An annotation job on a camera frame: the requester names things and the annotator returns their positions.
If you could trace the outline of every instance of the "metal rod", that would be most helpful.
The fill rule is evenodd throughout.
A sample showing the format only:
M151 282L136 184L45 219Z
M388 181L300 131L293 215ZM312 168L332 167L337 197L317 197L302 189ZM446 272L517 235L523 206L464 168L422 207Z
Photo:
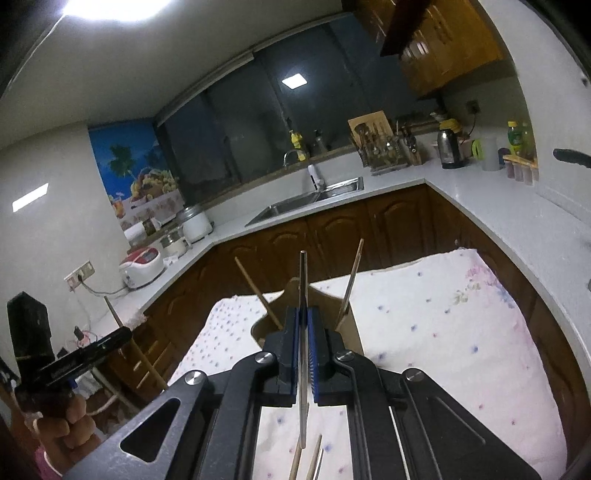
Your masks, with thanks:
M308 255L300 252L300 354L298 356L300 394L300 446L306 448L306 430L308 423Z
M336 317L336 328L335 332L340 330L341 325L343 325L343 321L345 320L345 311L347 310L347 305L349 304L349 298L351 297L351 291L353 290L353 283L355 282L355 275L357 275L357 270L359 269L359 262L361 261L361 252L363 251L363 239L359 240L359 246L357 247L357 255L355 255L355 261L353 262L353 268L351 269L351 275L349 277L349 283L347 283L347 290L345 290L345 296L343 297L343 302L340 305L339 314Z

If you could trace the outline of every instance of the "dish soap bottle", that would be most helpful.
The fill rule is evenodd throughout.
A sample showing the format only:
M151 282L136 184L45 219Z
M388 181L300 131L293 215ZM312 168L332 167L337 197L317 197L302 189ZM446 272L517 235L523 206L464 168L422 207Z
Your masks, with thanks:
M507 137L509 138L509 149L511 150L511 155L517 155L520 157L521 151L523 150L523 136L521 134L519 124L517 122L511 121L508 122L507 125L509 125Z
M301 141L304 139L304 137L302 137L299 132L293 130L293 126L291 124L290 118L287 118L285 120L285 123L287 123L287 128L290 129L291 144L294 146L294 148L297 148L298 150L302 150L297 153L297 159L299 161L304 161L306 159L306 155L303 152L303 147L301 144Z

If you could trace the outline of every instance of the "upper wooden cabinet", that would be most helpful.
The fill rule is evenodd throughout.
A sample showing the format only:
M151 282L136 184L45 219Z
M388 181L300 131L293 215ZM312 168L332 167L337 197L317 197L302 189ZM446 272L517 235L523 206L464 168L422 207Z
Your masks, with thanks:
M380 55L402 52L429 0L358 0L355 16L379 45Z
M329 277L351 273L362 238L364 244L359 271L381 268L365 202L327 210L308 217L306 221Z
M433 224L424 185L369 199L367 205L383 267L433 253Z
M399 58L410 86L423 96L503 53L470 0L433 0Z

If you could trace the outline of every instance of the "plastic bottle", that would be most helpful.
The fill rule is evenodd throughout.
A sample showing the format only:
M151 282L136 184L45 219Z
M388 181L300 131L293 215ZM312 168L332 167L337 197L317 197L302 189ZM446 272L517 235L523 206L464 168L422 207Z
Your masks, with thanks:
M523 136L521 134L519 124L517 122L510 121L507 123L507 125L509 125L507 137L509 138L509 149L511 150L511 155L517 155L520 157L521 151L523 150Z
M291 144L294 146L294 148L302 150L301 152L297 153L297 158L299 161L304 161L306 159L306 154L303 152L303 147L301 144L301 141L304 139L304 137L302 137L299 132L293 130L293 126L291 124L291 119L287 118L286 123L287 123L287 127L290 129Z
M527 122L523 122L521 138L523 140L521 156L526 160L533 160L535 158L535 140L534 134L531 132L530 125Z

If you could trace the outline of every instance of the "wooden stick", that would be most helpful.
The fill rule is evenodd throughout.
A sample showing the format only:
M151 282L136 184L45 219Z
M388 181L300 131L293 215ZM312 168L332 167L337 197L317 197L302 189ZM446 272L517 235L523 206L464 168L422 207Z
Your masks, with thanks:
M318 435L318 440L316 441L316 447L314 448L314 455L312 456L312 461L310 462L310 467L308 468L308 475L306 475L306 480L314 480L314 474L318 471L318 463L322 461L322 454L320 453L320 444L322 443L322 434Z
M339 314L336 317L336 328L335 332L338 332L341 325L345 321L345 310L349 304L349 297L353 290L353 282L355 281L355 275L357 275L357 269L359 268L359 262L361 261L361 252L363 250L363 239L359 240L359 246L357 247L357 255L355 255L355 261L353 262L353 268L351 269L351 276L349 277L349 283L347 283L347 290L345 290L345 296L343 297L343 303L340 305Z
M298 468L300 467L300 459L301 459L301 445L300 445L300 438L298 437L298 440L297 440L296 446L295 446L294 459L291 463L291 471L290 471L289 480L296 480L297 471L298 471Z
M255 293L255 295L258 297L258 299L261 301L261 303L263 304L263 306L267 310L267 313L269 314L269 317L271 317L271 320L273 320L273 323L275 323L275 325L277 325L277 328L279 328L279 330L283 330L283 325L281 324L281 322L279 321L277 316L273 313L273 310L271 310L271 305L269 305L269 302L267 302L265 300L265 297L262 296L261 291L256 287L255 283L252 281L251 276L248 274L246 269L242 266L242 264L240 263L240 260L238 260L238 257L234 257L234 261L236 262L236 265L238 265L238 268L240 268L242 275L244 275L244 278L246 279L246 282L248 283L248 285L250 286L252 291Z
M123 325L123 322L119 318L119 315L117 315L117 312L113 308L113 305L111 305L111 302L109 301L109 299L107 297L104 297L104 299L107 302L107 306L109 307L109 310L113 314L113 317L115 318L115 321L117 322L117 325L119 325L119 327L123 327L124 326ZM160 376L160 374L154 368L154 366L152 365L152 363L150 362L150 360L148 360L148 357L146 357L144 355L143 351L139 348L138 344L135 343L135 340L133 339L133 337L129 341L129 344L131 345L131 348L135 351L135 353L138 355L138 357L141 360L141 362L146 366L146 368L148 368L148 371L154 376L154 378L156 379L156 383L158 384L158 386L160 388L162 388L162 390L167 390L168 389L168 385L164 381L164 378L162 378Z

